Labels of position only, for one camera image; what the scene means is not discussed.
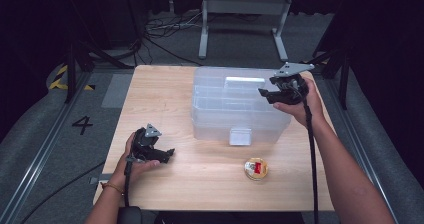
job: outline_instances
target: wooden table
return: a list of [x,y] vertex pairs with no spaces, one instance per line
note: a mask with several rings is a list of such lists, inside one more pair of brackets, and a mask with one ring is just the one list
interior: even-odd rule
[[[175,148],[130,188],[130,204],[145,210],[311,211],[313,190],[307,130],[294,119],[275,144],[230,146],[193,137],[191,97],[195,67],[139,66],[129,87],[103,173],[112,173],[130,134],[151,123],[162,132],[155,148]],[[249,179],[251,157],[268,162],[261,181]],[[319,209],[334,210],[317,149]],[[101,193],[97,189],[94,202]]]

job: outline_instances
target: metal stand leg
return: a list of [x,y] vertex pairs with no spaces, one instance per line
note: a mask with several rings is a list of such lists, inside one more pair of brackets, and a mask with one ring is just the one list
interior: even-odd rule
[[285,5],[283,6],[283,9],[281,11],[280,15],[280,23],[277,28],[272,29],[272,33],[274,36],[275,45],[277,46],[278,55],[280,56],[281,61],[288,61],[286,49],[284,48],[283,40],[281,39],[281,33],[283,32],[284,23],[287,19],[287,14],[290,9],[290,4],[292,0],[286,0]]
[[202,5],[202,34],[200,36],[199,58],[206,58],[206,51],[208,48],[208,0],[203,0]]

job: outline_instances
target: dark background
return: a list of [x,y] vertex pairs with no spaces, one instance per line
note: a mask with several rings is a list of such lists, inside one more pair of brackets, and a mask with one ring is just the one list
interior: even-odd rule
[[[201,0],[174,2],[175,13],[182,14],[199,8]],[[148,10],[169,11],[168,0],[133,4],[141,10],[138,28]],[[423,1],[294,0],[291,8],[295,14],[336,13],[317,51],[349,50],[364,94],[423,186]],[[125,47],[136,39],[126,0],[0,0],[0,17],[0,140],[47,94],[46,78],[63,62],[70,36],[101,49]]]

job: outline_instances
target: human hand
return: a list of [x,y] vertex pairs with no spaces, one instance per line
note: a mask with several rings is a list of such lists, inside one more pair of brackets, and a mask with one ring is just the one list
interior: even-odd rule
[[[312,122],[319,122],[319,121],[325,121],[323,110],[322,110],[322,104],[321,104],[321,98],[318,95],[315,83],[308,78],[303,78],[308,85],[309,93],[306,95],[306,100],[308,103],[308,106],[311,110],[311,113],[313,115]],[[274,108],[291,114],[293,117],[303,126],[306,127],[306,113],[305,108],[303,106],[303,103],[299,103],[296,105],[287,105],[281,102],[276,102],[273,104]]]
[[[127,165],[127,156],[130,153],[132,141],[134,139],[135,133],[133,132],[130,137],[127,140],[127,143],[125,145],[125,151],[122,154],[121,158],[118,161],[118,164],[116,165],[115,171],[112,174],[112,177],[110,178],[109,182],[121,187],[124,189],[125,185],[125,166]],[[130,182],[136,181],[143,172],[149,171],[150,169],[153,169],[154,167],[159,166],[160,162],[158,160],[152,160],[147,161],[144,163],[138,163],[133,162],[132,168],[131,168],[131,179]]]

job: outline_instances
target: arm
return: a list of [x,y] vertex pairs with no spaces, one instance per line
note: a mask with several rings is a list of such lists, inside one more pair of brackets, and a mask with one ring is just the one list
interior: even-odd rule
[[[394,223],[377,189],[325,120],[315,84],[309,79],[305,81],[309,88],[307,101],[313,115],[314,137],[323,160],[330,198],[341,223]],[[274,107],[292,114],[306,126],[302,104],[275,103]]]
[[[134,133],[127,140],[125,152],[118,161],[115,171],[112,174],[108,183],[111,183],[121,190],[125,186],[125,165],[126,157],[128,156],[134,138]],[[140,175],[159,165],[159,161],[148,161],[146,163],[133,163],[131,170],[131,182],[137,180]],[[86,224],[91,223],[113,223],[115,224],[118,218],[118,210],[122,199],[122,194],[112,187],[105,187],[99,196],[93,210],[85,220]]]

